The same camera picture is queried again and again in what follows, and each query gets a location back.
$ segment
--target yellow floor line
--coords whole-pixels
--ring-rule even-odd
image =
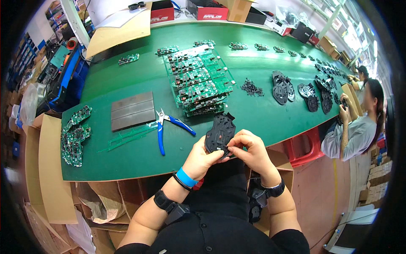
[[[332,228],[335,226],[335,215],[337,213],[337,203],[338,203],[337,165],[335,159],[333,159],[333,169],[334,169],[334,212],[333,212],[333,221],[331,222]]]

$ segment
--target wire cutters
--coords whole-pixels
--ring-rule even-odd
[[[159,116],[159,120],[157,121],[157,123],[158,123],[158,144],[159,144],[159,150],[161,150],[161,154],[163,156],[165,156],[164,145],[162,143],[164,120],[170,121],[171,123],[176,124],[179,127],[182,127],[183,129],[190,132],[193,136],[196,135],[196,132],[192,128],[190,128],[187,124],[183,123],[181,120],[176,119],[170,115],[165,115],[164,110],[162,108],[161,108],[161,112],[156,111],[156,113]]]

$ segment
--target floor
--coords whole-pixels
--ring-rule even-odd
[[[300,148],[295,154],[306,154],[310,150],[307,144],[305,140],[294,139],[294,147]],[[285,152],[281,143],[270,149]],[[341,213],[348,211],[350,162],[323,156],[295,168],[292,196],[310,253],[327,253],[323,245],[339,224]]]

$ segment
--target blue handle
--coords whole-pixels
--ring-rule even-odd
[[[162,143],[162,133],[163,133],[163,129],[162,129],[162,124],[160,122],[158,122],[158,144],[159,144],[159,150],[161,150],[161,154],[163,156],[165,156],[165,151],[164,151],[164,145]]]
[[[186,125],[185,123],[183,123],[181,120],[176,119],[176,118],[174,118],[174,117],[172,117],[172,116],[170,116],[170,115],[169,115],[169,120],[171,121],[171,123],[174,123],[174,124],[176,124],[176,125],[182,127],[183,129],[187,130],[187,131],[190,132],[193,136],[196,135],[196,132],[195,132],[192,128],[190,128],[188,125]]]

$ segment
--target green table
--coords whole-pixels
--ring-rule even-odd
[[[298,84],[314,84],[315,75],[323,76],[308,58],[298,55],[291,57],[288,50],[310,54],[314,58],[330,62],[341,69],[344,66],[332,60],[325,53],[310,45],[303,45],[291,37],[281,37],[277,33],[242,24],[230,23],[186,23],[162,26],[151,29],[151,36],[127,42],[113,48],[112,57],[93,65],[87,75],[82,93],[81,104],[62,115],[62,125],[66,125],[74,111],[89,105],[93,108],[91,116],[82,122],[92,128],[90,138],[83,142],[83,166],[67,165],[63,159],[63,180],[68,181],[109,181],[139,178],[165,174],[178,170],[187,158],[193,144],[211,129],[213,115],[186,118],[181,108],[177,108],[173,99],[162,58],[154,52],[157,48],[178,45],[181,50],[190,48],[194,41],[212,39],[216,50],[226,63],[238,86],[230,94],[228,108],[234,117],[237,131],[247,129],[261,137],[265,145],[272,145],[304,131],[307,131],[336,116],[339,106],[333,102],[333,108],[325,115],[321,106],[315,113],[310,112],[304,99],[298,92]],[[244,42],[247,50],[231,50],[228,44]],[[281,46],[286,53],[258,51],[255,43]],[[139,53],[134,63],[119,66],[120,57]],[[272,95],[273,71],[282,71],[292,79],[296,100],[280,105]],[[262,87],[264,97],[250,97],[239,87],[245,78]],[[111,103],[139,93],[152,91],[155,108],[162,107],[166,114],[172,115],[190,125],[196,131],[196,137],[184,129],[170,123],[164,123],[163,142],[166,156],[162,156],[158,147],[157,131],[145,137],[131,141],[109,152],[98,151],[108,145],[108,141],[117,137],[111,132]]]

